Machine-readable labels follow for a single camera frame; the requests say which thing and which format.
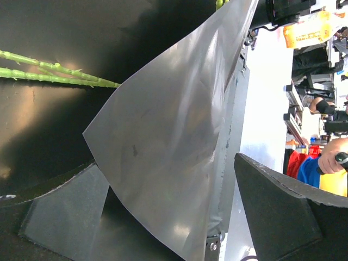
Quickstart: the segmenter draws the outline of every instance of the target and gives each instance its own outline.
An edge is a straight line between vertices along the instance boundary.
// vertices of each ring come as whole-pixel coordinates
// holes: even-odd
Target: black foam block
[[[235,173],[260,261],[348,260],[348,198],[237,154]]]
[[[109,183],[96,165],[34,200],[20,236],[76,261],[89,260]]]

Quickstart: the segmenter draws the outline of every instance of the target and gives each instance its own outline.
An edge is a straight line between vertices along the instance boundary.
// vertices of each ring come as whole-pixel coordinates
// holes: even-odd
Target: metal frame
[[[290,84],[285,87],[285,90],[287,92],[287,97],[290,101],[290,104],[292,106],[297,106],[297,109],[299,111],[303,111],[303,104],[299,94],[296,91],[296,88],[292,84]]]
[[[284,122],[287,125],[290,133],[295,137],[295,139],[300,144],[305,145],[306,143],[301,135],[301,128],[298,126],[291,113],[284,114]]]

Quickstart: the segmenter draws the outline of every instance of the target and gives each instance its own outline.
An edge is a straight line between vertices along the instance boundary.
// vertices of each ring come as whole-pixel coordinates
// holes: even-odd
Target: blue shirt
[[[320,174],[317,169],[319,168],[318,159],[308,157],[301,165],[297,179],[315,188],[319,188]]]

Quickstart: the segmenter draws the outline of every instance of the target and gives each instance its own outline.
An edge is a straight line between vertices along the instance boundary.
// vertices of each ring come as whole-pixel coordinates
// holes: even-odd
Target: black object
[[[340,152],[335,156],[335,160],[345,169],[348,170],[348,154]]]
[[[257,256],[247,256],[245,258],[243,258],[241,261],[247,261],[247,260],[258,260]]]
[[[300,15],[310,14],[310,8],[316,0],[260,0],[251,29],[260,28],[268,23],[273,26],[285,26],[299,21]]]
[[[211,0],[3,0],[0,49],[122,83],[215,8]],[[42,73],[6,59],[0,67]],[[82,132],[112,88],[0,79],[0,91],[0,177],[6,177],[0,178],[1,194],[93,159]]]
[[[206,243],[206,255],[204,261],[219,261],[220,237],[209,237]]]
[[[0,201],[1,260],[89,260],[108,188],[88,163]]]
[[[341,9],[344,6],[348,5],[348,1],[344,0],[343,2],[341,0],[336,0],[336,8]]]
[[[346,260],[348,199],[235,156],[235,174],[262,261]]]
[[[326,133],[346,133],[348,132],[348,121],[326,121],[324,130]]]

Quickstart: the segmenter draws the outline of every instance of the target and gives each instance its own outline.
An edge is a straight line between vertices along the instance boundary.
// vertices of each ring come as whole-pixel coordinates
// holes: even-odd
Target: person's arm
[[[334,139],[324,147],[321,157],[318,159],[319,168],[323,173],[335,173],[343,169],[335,160],[335,156],[339,152],[348,153],[348,139]]]

